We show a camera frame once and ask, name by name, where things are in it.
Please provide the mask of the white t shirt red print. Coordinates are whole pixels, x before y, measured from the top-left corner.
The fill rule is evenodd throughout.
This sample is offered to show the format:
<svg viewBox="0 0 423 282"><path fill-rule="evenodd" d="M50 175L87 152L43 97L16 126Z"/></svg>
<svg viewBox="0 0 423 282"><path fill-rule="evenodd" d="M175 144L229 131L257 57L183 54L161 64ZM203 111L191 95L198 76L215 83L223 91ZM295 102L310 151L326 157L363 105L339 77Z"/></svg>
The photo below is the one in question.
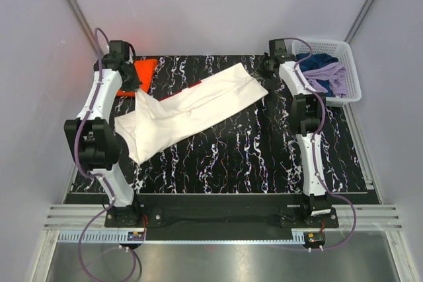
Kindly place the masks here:
<svg viewBox="0 0 423 282"><path fill-rule="evenodd" d="M114 119L129 157L141 164L156 153L228 119L268 91L238 63L164 100L143 91L135 109Z"/></svg>

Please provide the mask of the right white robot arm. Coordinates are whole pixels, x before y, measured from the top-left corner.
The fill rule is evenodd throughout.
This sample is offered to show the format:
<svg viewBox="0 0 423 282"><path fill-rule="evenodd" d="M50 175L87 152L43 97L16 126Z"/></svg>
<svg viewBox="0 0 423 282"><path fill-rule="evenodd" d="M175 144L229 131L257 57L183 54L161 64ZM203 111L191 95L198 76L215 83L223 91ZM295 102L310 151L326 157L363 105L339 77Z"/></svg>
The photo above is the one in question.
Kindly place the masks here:
<svg viewBox="0 0 423 282"><path fill-rule="evenodd" d="M321 158L321 132L325 123L325 97L317 92L300 70L299 62L288 53L284 38L270 40L269 52L258 67L258 75L277 74L289 89L292 101L289 126L301 153L303 193L299 219L308 227L322 229L330 220L332 205Z"/></svg>

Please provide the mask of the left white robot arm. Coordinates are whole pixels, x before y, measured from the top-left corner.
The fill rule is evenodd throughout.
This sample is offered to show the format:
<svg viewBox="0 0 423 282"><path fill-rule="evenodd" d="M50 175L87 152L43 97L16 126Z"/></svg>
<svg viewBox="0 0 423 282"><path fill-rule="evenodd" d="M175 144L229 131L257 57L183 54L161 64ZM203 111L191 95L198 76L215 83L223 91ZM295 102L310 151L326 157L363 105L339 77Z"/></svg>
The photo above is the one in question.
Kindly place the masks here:
<svg viewBox="0 0 423 282"><path fill-rule="evenodd" d="M106 227L135 227L145 219L143 208L118 164L120 144L109 123L118 91L135 91L141 84L134 53L130 43L110 41L108 53L93 66L93 84L85 105L75 119L64 123L79 173L97 180L108 196Z"/></svg>

